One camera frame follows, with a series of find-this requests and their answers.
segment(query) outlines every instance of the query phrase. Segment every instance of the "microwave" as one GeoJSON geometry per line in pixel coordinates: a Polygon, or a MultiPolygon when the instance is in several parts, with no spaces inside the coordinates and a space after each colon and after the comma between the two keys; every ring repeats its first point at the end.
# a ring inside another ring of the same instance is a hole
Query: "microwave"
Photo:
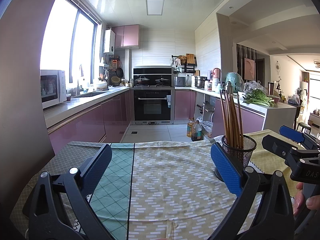
{"type": "Polygon", "coordinates": [[[66,75],[62,70],[40,70],[42,108],[67,100],[66,75]]]}

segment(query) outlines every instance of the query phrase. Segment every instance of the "sink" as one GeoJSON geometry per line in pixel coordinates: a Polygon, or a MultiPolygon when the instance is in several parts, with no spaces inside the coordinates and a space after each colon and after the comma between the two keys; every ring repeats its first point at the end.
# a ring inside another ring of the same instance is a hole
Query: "sink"
{"type": "Polygon", "coordinates": [[[108,91],[95,91],[95,92],[90,92],[90,93],[85,93],[85,94],[82,94],[82,95],[79,95],[79,96],[76,96],[74,98],[88,98],[88,97],[94,97],[96,95],[100,95],[100,94],[103,94],[103,93],[107,93],[108,91]]]}

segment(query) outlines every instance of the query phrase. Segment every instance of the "stool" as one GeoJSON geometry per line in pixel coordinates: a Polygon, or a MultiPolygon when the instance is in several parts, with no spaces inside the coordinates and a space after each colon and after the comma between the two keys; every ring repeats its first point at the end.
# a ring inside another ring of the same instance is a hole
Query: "stool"
{"type": "Polygon", "coordinates": [[[304,123],[304,122],[300,122],[298,123],[298,127],[297,127],[297,130],[299,129],[299,126],[301,126],[301,132],[306,132],[306,130],[309,130],[309,134],[311,133],[311,126],[304,123]]]}

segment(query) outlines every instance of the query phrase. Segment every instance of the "oven handle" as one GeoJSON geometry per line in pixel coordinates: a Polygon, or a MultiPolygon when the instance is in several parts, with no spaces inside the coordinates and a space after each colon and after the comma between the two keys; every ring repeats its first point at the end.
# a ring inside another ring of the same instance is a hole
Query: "oven handle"
{"type": "Polygon", "coordinates": [[[138,98],[138,100],[167,100],[167,98],[138,98]]]}

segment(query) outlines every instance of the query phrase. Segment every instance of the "cutting board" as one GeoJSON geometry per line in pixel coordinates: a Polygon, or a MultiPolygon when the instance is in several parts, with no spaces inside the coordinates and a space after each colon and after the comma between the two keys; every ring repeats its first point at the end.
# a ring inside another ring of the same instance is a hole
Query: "cutting board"
{"type": "Polygon", "coordinates": [[[186,56],[187,56],[187,63],[190,63],[190,64],[196,63],[194,54],[186,54],[186,56]]]}

